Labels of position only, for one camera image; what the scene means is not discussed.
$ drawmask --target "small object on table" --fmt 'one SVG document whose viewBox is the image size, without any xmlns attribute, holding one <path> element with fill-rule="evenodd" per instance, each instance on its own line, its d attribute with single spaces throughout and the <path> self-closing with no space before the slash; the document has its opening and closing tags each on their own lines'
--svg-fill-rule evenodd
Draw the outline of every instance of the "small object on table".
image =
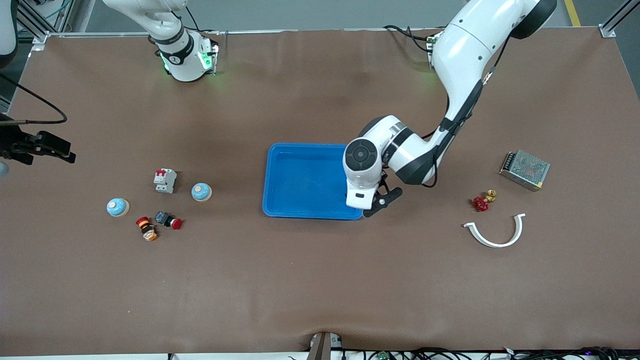
<svg viewBox="0 0 640 360">
<path fill-rule="evenodd" d="M 156 184 L 156 191 L 159 193 L 173 193 L 173 184 L 178 175 L 170 168 L 161 168 L 156 170 L 156 176 L 154 177 L 154 184 Z"/>
<path fill-rule="evenodd" d="M 111 199 L 107 203 L 107 212 L 112 217 L 123 217 L 129 212 L 129 202 L 119 197 Z"/>
<path fill-rule="evenodd" d="M 156 214 L 156 222 L 163 224 L 166 227 L 171 227 L 173 230 L 180 229 L 182 226 L 182 220 L 177 217 L 173 217 L 164 211 L 158 211 Z"/>
<path fill-rule="evenodd" d="M 494 248 L 507 247 L 507 246 L 513 245 L 516 241 L 518 241 L 518 239 L 520 238 L 520 235 L 522 235 L 522 218 L 524 216 L 525 216 L 524 214 L 520 214 L 513 217 L 514 220 L 516 220 L 516 232 L 513 234 L 513 237 L 511 238 L 511 240 L 509 240 L 504 244 L 492 243 L 489 240 L 485 239 L 484 236 L 482 236 L 478 231 L 478 228 L 476 227 L 475 222 L 468 222 L 463 226 L 468 227 L 469 230 L 471 231 L 471 235 L 473 235 L 476 238 L 476 240 L 480 241 L 480 243 L 483 245 L 486 245 L 488 247 L 494 247 Z"/>
<path fill-rule="evenodd" d="M 537 192 L 549 171 L 549 163 L 527 154 L 522 150 L 509 152 L 504 159 L 500 175 L 514 181 L 527 189 Z"/>
<path fill-rule="evenodd" d="M 136 221 L 136 225 L 142 230 L 142 237 L 147 241 L 154 241 L 158 234 L 156 234 L 156 227 L 149 222 L 148 217 L 141 217 Z"/>
<path fill-rule="evenodd" d="M 0 161 L 0 179 L 9 174 L 9 165 L 4 161 Z"/>
<path fill-rule="evenodd" d="M 197 183 L 191 189 L 193 200 L 205 202 L 211 198 L 211 187 L 205 183 Z"/>
<path fill-rule="evenodd" d="M 495 196 L 495 190 L 488 190 L 485 197 L 476 197 L 473 200 L 474 208 L 476 209 L 476 211 L 482 212 L 489 210 L 489 204 L 495 201 Z"/>
</svg>

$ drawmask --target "metal post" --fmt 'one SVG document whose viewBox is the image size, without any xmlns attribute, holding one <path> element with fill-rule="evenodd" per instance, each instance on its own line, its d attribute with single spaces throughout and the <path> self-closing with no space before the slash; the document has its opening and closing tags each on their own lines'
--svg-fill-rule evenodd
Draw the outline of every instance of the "metal post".
<svg viewBox="0 0 640 360">
<path fill-rule="evenodd" d="M 56 29 L 49 24 L 47 19 L 43 18 L 42 15 L 26 1 L 18 2 L 17 18 L 18 23 L 33 34 L 34 42 L 44 43 L 49 33 L 57 32 Z"/>
<path fill-rule="evenodd" d="M 635 8 L 640 5 L 640 0 L 625 0 L 625 2 L 605 21 L 598 25 L 600 34 L 604 38 L 614 38 L 616 33 L 613 31 L 618 24 L 627 17 Z"/>
</svg>

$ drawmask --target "gray floor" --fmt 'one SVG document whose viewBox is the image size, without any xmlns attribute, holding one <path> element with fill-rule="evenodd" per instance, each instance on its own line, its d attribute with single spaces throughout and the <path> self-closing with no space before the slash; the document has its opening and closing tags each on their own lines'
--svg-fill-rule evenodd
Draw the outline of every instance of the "gray floor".
<svg viewBox="0 0 640 360">
<path fill-rule="evenodd" d="M 323 30 L 380 28 L 384 25 L 435 28 L 444 26 L 466 3 L 464 0 L 190 0 L 189 9 L 201 29 Z M 193 26 L 186 11 L 179 13 Z M 564 1 L 547 26 L 571 26 Z M 142 31 L 126 16 L 96 0 L 87 32 Z"/>
<path fill-rule="evenodd" d="M 618 9 L 623 0 L 573 0 L 583 26 L 597 26 Z M 616 27 L 616 42 L 625 60 L 631 81 L 640 96 L 640 8 L 636 8 Z"/>
</svg>

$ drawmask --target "red valve knob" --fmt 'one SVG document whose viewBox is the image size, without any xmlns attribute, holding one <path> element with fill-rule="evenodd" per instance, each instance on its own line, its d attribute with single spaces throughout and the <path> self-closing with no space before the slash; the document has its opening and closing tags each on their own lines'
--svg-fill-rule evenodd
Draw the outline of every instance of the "red valve knob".
<svg viewBox="0 0 640 360">
<path fill-rule="evenodd" d="M 489 210 L 489 204 L 484 197 L 478 196 L 474 199 L 474 208 L 476 211 L 487 211 Z"/>
</svg>

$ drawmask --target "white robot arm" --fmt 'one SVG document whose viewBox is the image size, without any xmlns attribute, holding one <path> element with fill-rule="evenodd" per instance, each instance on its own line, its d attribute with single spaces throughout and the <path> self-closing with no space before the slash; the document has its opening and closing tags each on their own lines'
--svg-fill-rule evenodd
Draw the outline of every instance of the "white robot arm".
<svg viewBox="0 0 640 360">
<path fill-rule="evenodd" d="M 218 44 L 197 31 L 185 29 L 172 12 L 185 9 L 187 0 L 103 0 L 137 22 L 160 49 L 164 67 L 179 81 L 195 81 L 216 72 Z"/>
<path fill-rule="evenodd" d="M 383 165 L 405 184 L 429 181 L 480 97 L 489 59 L 507 37 L 523 39 L 540 29 L 556 6 L 557 0 L 467 3 L 433 45 L 431 64 L 449 97 L 444 119 L 428 141 L 393 115 L 372 120 L 344 152 L 347 205 L 371 216 L 394 200 L 378 193 Z"/>
<path fill-rule="evenodd" d="M 17 6 L 18 0 L 0 0 L 0 69 L 11 62 L 18 48 Z"/>
</svg>

